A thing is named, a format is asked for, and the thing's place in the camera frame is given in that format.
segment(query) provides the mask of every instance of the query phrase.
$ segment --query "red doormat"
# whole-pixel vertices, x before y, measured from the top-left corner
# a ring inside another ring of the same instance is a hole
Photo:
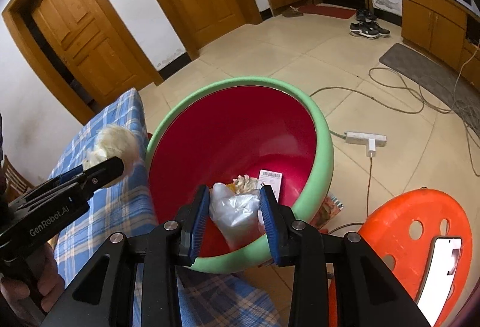
[[[336,7],[324,7],[322,5],[303,5],[298,7],[301,13],[311,13],[314,15],[323,15],[336,17],[337,19],[349,19],[355,14],[355,10],[336,8]]]

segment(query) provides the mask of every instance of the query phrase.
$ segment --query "orange plastic stool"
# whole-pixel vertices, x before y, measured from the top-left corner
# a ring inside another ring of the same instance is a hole
[[[440,326],[452,311],[467,280],[472,260],[472,232],[462,207],[449,195],[433,189],[418,189],[393,198],[373,212],[359,234],[383,258],[395,260],[393,274],[415,299],[422,282],[431,241],[440,236],[440,224],[448,222],[446,235],[462,238],[453,292],[435,323]],[[419,221],[423,232],[418,240],[409,234],[410,225]],[[337,327],[335,283],[329,289],[330,327]]]

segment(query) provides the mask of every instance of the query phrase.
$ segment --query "silver bolt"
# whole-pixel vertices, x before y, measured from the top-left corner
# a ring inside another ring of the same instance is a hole
[[[163,228],[165,228],[167,231],[172,231],[176,230],[178,226],[179,224],[176,221],[170,220],[163,225]]]
[[[300,231],[300,230],[305,229],[306,226],[307,225],[305,224],[305,222],[301,221],[301,220],[296,220],[292,223],[292,228],[294,230],[299,230]]]
[[[118,243],[118,242],[121,242],[122,240],[123,240],[123,234],[115,233],[110,236],[110,241],[112,243]]]
[[[346,238],[351,241],[352,243],[358,243],[361,240],[361,236],[358,235],[357,233],[348,233]]]

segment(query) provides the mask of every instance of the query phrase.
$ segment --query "barcode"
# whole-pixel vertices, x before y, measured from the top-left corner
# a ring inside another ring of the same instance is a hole
[[[264,171],[263,175],[266,175],[268,177],[280,178],[280,174],[272,173],[271,171]]]

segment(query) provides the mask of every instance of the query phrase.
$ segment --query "hole in stool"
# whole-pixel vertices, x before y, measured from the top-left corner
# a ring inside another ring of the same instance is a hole
[[[412,224],[410,224],[409,234],[410,238],[412,238],[413,240],[419,240],[423,234],[422,223],[420,223],[418,220],[412,222]]]
[[[445,236],[448,234],[448,230],[449,230],[449,223],[448,223],[448,220],[447,219],[443,219],[441,222],[440,222],[440,235],[441,236]]]
[[[453,294],[453,291],[455,290],[455,287],[454,285],[452,284],[452,286],[450,287],[450,292],[448,293],[448,296],[447,296],[447,300],[452,297],[452,294]]]
[[[385,262],[385,264],[388,266],[388,269],[392,271],[393,269],[395,269],[395,258],[393,258],[393,255],[385,255],[384,257],[382,257],[382,261]]]

